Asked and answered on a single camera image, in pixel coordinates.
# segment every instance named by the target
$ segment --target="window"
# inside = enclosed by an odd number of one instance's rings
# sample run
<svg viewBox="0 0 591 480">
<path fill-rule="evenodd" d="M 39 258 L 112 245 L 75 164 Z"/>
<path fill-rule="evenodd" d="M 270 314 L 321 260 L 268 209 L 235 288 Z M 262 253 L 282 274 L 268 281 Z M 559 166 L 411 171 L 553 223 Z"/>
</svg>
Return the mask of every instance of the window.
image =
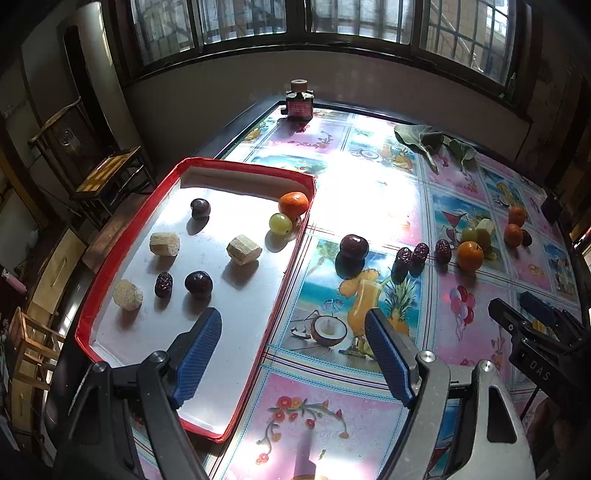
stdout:
<svg viewBox="0 0 591 480">
<path fill-rule="evenodd" d="M 408 44 L 412 0 L 312 0 L 312 31 Z"/>
<path fill-rule="evenodd" d="M 339 45 L 505 91 L 522 0 L 111 0 L 131 4 L 144 70 L 254 46 Z"/>
<path fill-rule="evenodd" d="M 428 32 L 421 48 L 505 83 L 512 46 L 509 2 L 428 1 Z"/>
<path fill-rule="evenodd" d="M 131 0 L 144 65 L 194 47 L 186 0 Z"/>
<path fill-rule="evenodd" d="M 283 0 L 199 0 L 199 7 L 204 43 L 285 32 Z"/>
</svg>

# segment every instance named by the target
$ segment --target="wall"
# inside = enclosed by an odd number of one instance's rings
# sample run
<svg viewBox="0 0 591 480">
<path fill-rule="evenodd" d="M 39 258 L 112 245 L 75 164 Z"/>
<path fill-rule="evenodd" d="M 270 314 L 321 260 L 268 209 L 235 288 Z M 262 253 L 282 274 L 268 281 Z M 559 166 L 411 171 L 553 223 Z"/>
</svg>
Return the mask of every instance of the wall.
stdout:
<svg viewBox="0 0 591 480">
<path fill-rule="evenodd" d="M 125 90 L 152 157 L 171 166 L 254 102 L 306 78 L 325 100 L 400 112 L 515 158 L 527 122 L 456 82 L 393 61 L 325 51 L 250 53 L 190 64 Z"/>
<path fill-rule="evenodd" d="M 37 224 L 26 205 L 11 190 L 0 206 L 0 264 L 11 273 L 27 257 L 29 234 L 36 229 Z"/>
<path fill-rule="evenodd" d="M 79 0 L 63 0 L 40 22 L 22 44 L 22 60 L 29 89 L 41 123 L 78 98 L 67 62 L 62 58 L 57 26 Z"/>
<path fill-rule="evenodd" d="M 543 162 L 542 154 L 551 147 L 548 142 L 556 127 L 558 110 L 563 106 L 570 69 L 571 58 L 568 49 L 552 26 L 544 22 L 540 68 L 527 111 L 535 121 L 517 159 L 517 164 L 526 173 L 540 181 L 544 180 L 553 163 Z M 565 123 L 564 127 L 568 129 L 570 123 Z M 555 150 L 560 149 L 560 140 L 564 138 L 557 139 Z"/>
<path fill-rule="evenodd" d="M 70 220 L 72 214 L 63 206 L 69 203 L 66 189 L 61 185 L 44 158 L 33 154 L 28 140 L 40 130 L 35 118 L 33 107 L 27 97 L 25 83 L 22 76 L 21 62 L 16 60 L 0 76 L 0 111 L 6 113 L 6 129 L 18 155 L 31 175 L 33 181 L 49 192 L 47 201 L 64 220 Z"/>
</svg>

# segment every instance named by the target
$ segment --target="chair backrest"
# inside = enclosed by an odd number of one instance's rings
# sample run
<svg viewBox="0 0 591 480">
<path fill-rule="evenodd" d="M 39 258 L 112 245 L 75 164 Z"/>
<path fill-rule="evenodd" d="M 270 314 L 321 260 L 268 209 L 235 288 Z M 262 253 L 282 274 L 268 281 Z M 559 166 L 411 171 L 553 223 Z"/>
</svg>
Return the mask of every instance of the chair backrest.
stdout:
<svg viewBox="0 0 591 480">
<path fill-rule="evenodd" d="M 45 122 L 29 145 L 39 149 L 70 194 L 107 154 L 79 98 Z"/>
</svg>

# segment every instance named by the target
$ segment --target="blue gripper pad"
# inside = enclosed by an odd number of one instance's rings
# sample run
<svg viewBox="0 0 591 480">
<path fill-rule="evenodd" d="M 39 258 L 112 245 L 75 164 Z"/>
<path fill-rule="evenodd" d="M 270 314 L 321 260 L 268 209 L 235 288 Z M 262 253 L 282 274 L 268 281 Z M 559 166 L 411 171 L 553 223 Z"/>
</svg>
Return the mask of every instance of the blue gripper pad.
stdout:
<svg viewBox="0 0 591 480">
<path fill-rule="evenodd" d="M 379 324 L 377 315 L 372 311 L 365 317 L 365 336 L 382 370 L 390 393 L 408 407 L 414 400 L 408 367 L 384 328 Z"/>
<path fill-rule="evenodd" d="M 177 368 L 176 388 L 171 402 L 180 408 L 185 400 L 193 398 L 205 368 L 222 334 L 222 317 L 215 309 L 207 318 L 205 325 L 189 346 L 187 353 Z"/>
</svg>

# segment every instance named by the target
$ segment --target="red tray rim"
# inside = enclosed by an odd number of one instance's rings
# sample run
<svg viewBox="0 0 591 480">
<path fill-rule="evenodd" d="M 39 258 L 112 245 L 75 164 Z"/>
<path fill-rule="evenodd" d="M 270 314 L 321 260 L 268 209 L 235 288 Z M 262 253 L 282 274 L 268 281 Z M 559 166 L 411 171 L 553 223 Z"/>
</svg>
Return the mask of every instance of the red tray rim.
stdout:
<svg viewBox="0 0 591 480">
<path fill-rule="evenodd" d="M 80 319 L 76 327 L 76 331 L 74 333 L 74 338 L 76 339 L 76 342 L 78 343 L 80 348 L 82 348 L 85 354 L 93 362 L 103 361 L 103 359 L 90 347 L 89 341 L 92 326 L 94 324 L 97 314 L 99 313 L 100 306 L 103 303 L 106 293 L 109 287 L 111 286 L 111 282 L 115 277 L 121 262 L 125 259 L 125 256 L 127 255 L 129 249 L 133 245 L 134 241 L 136 240 L 144 225 L 148 222 L 153 211 L 156 210 L 160 202 L 162 202 L 162 200 L 166 197 L 166 195 L 168 195 L 168 193 L 174 187 L 174 185 L 180 180 L 183 173 L 186 172 L 190 167 L 254 173 L 293 180 L 297 183 L 300 183 L 308 189 L 310 193 L 310 206 L 316 195 L 316 178 L 306 173 L 301 173 L 292 170 L 284 170 L 275 167 L 267 167 L 264 165 L 236 163 L 226 160 L 214 160 L 211 158 L 201 157 L 189 157 L 180 161 L 164 178 L 164 180 L 158 185 L 158 187 L 156 187 L 156 189 L 150 194 L 148 199 L 140 207 L 139 211 L 135 214 L 127 228 L 121 234 L 119 239 L 115 242 L 115 245 L 107 255 L 105 261 L 103 262 L 99 272 L 95 277 L 94 282 L 92 283 L 92 286 L 90 287 L 88 296 L 86 297 L 86 300 L 82 306 L 82 311 L 80 312 Z M 263 351 L 267 344 L 269 335 L 271 334 L 272 328 L 275 325 L 275 321 L 279 314 L 279 309 L 287 293 L 287 287 L 289 283 L 289 272 L 293 270 L 293 267 L 296 263 L 298 253 L 300 251 L 302 244 L 302 239 L 306 232 L 306 226 L 308 223 L 309 215 L 310 208 L 308 208 L 308 211 L 302 218 L 300 229 L 295 238 L 295 248 L 293 253 L 291 254 L 291 258 L 289 260 L 285 274 L 283 276 L 279 292 L 277 293 L 275 303 L 273 304 L 273 307 L 271 309 L 271 314 L 269 315 L 267 327 L 265 328 L 265 332 L 261 339 L 261 344 L 256 353 L 256 360 L 251 368 L 248 380 L 246 382 L 246 387 L 242 391 L 242 394 L 238 401 L 238 406 L 234 411 L 232 418 L 230 419 L 228 427 L 226 428 L 224 433 L 217 434 L 181 419 L 181 423 L 183 424 L 183 427 L 186 430 L 202 435 L 218 443 L 224 442 L 230 435 L 234 425 L 236 424 L 236 421 L 238 420 L 243 408 L 246 405 L 248 395 L 250 394 L 252 387 L 254 386 L 256 373 L 259 369 Z"/>
</svg>

